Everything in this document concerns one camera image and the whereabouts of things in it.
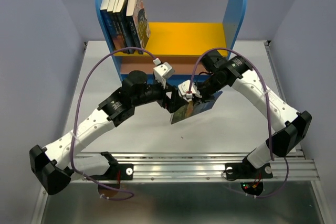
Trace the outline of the Animal Farm book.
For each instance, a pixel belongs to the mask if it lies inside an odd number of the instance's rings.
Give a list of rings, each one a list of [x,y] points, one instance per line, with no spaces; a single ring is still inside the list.
[[[222,93],[222,91],[218,91],[204,102],[197,100],[196,102],[192,101],[189,102],[187,105],[183,105],[171,115],[170,123],[175,124],[192,116],[211,110],[217,99],[222,95]]]

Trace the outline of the Little Women book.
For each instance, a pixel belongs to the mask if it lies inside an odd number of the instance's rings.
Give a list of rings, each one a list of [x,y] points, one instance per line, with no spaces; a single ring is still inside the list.
[[[151,36],[143,0],[128,0],[126,19],[135,46],[145,49]]]

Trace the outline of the Nineteen Eighty-Four book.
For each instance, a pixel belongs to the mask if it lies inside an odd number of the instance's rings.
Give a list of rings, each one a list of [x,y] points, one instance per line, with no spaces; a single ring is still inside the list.
[[[135,47],[135,42],[126,18],[128,0],[117,0],[113,12],[116,14],[125,47]]]

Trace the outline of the A Tale of Two Cities book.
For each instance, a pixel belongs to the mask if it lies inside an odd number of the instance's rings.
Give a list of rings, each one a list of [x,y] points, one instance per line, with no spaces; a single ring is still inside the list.
[[[111,39],[113,41],[115,49],[121,49],[124,46],[123,38],[119,32],[119,23],[118,19],[115,17],[113,13],[114,7],[117,3],[117,0],[109,0],[107,6],[107,14],[109,17],[109,32]]]

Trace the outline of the Jane Eyre book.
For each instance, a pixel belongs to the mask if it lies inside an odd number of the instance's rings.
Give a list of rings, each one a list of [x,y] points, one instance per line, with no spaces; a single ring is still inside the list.
[[[114,50],[119,49],[119,43],[116,41],[116,29],[113,24],[113,20],[111,18],[111,15],[108,13],[108,5],[110,0],[102,0],[101,6],[100,6],[100,13],[102,15],[103,21],[105,23],[105,26],[107,28],[110,40],[112,42],[112,45],[114,47]]]

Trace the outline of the Three Days to See book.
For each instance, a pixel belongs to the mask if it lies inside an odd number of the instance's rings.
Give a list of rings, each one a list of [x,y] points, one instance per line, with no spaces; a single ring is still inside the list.
[[[124,46],[122,48],[126,48],[130,42],[129,42],[129,32],[126,24],[125,19],[125,12],[127,7],[127,1],[128,0],[117,0],[117,3],[114,7],[113,13],[115,14],[115,17],[118,19],[119,23],[119,32],[123,38]]]

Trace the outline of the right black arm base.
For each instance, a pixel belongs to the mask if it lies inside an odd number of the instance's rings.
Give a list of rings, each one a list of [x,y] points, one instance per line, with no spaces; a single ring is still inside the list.
[[[252,165],[245,163],[226,163],[222,171],[222,177],[228,181],[237,179],[271,179],[273,178],[270,164],[267,163],[261,168],[254,168]]]

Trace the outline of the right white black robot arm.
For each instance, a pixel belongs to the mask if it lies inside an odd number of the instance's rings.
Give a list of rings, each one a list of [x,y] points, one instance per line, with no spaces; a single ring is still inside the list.
[[[250,60],[236,53],[227,59],[219,48],[203,53],[197,64],[211,74],[207,80],[195,83],[202,98],[208,98],[229,86],[242,94],[267,120],[268,138],[244,159],[241,170],[253,177],[260,168],[276,157],[286,157],[307,135],[312,116],[299,112],[277,96],[267,85]]]

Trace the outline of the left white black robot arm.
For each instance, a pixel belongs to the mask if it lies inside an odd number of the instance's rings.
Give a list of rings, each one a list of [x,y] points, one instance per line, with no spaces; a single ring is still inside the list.
[[[94,180],[131,180],[126,170],[131,164],[121,165],[108,152],[77,161],[74,157],[89,144],[119,126],[135,113],[135,108],[157,102],[170,113],[187,104],[178,88],[159,81],[147,82],[146,73],[131,71],[120,88],[73,130],[58,140],[29,151],[31,170],[48,194],[54,195],[65,189],[72,180],[91,177]]]

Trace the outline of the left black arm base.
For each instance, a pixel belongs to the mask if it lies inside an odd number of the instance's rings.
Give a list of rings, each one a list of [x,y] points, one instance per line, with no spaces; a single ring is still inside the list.
[[[134,172],[133,164],[117,164],[108,168],[103,175],[90,175],[95,180],[132,180]]]

